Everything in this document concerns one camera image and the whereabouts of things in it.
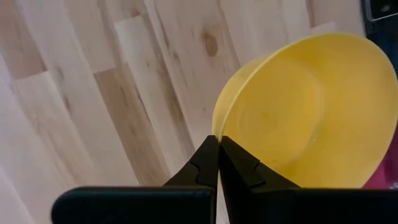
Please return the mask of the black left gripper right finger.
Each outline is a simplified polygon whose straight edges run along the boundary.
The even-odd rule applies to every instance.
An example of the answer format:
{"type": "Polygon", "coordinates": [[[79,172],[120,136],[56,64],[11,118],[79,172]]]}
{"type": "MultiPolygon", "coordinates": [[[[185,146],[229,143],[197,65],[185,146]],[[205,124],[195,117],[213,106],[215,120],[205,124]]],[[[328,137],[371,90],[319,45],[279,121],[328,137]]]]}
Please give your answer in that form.
{"type": "Polygon", "coordinates": [[[229,137],[219,160],[230,224],[398,224],[398,190],[301,188],[229,137]]]}

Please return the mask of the black aluminium table frame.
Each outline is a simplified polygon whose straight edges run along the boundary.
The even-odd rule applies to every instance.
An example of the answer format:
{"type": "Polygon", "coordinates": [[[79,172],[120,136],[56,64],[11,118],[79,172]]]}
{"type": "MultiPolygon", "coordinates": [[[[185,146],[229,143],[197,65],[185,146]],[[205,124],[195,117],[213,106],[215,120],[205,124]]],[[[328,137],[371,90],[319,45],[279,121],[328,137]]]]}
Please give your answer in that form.
{"type": "Polygon", "coordinates": [[[377,30],[371,18],[370,3],[368,3],[368,0],[360,0],[360,2],[361,2],[361,10],[363,15],[364,32],[366,34],[366,37],[374,42],[376,40],[377,30]]]}

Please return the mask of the yellow plastic bowl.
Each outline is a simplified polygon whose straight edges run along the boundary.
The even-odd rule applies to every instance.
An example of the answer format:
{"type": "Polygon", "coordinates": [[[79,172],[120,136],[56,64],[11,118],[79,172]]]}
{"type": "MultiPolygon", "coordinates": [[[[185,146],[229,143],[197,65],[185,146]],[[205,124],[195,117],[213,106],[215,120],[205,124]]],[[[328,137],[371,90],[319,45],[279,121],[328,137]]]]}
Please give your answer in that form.
{"type": "Polygon", "coordinates": [[[398,124],[398,79],[367,38],[330,32],[243,65],[222,89],[212,133],[301,187],[360,188],[398,124]]]}

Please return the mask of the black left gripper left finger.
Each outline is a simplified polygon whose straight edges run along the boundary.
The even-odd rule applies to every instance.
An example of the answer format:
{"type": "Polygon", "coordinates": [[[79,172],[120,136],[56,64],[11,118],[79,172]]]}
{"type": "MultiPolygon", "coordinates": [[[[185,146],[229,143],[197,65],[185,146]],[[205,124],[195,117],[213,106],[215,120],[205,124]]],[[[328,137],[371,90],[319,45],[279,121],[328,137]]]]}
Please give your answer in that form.
{"type": "Polygon", "coordinates": [[[215,224],[219,145],[207,136],[163,186],[84,186],[53,203],[53,224],[215,224]]]}

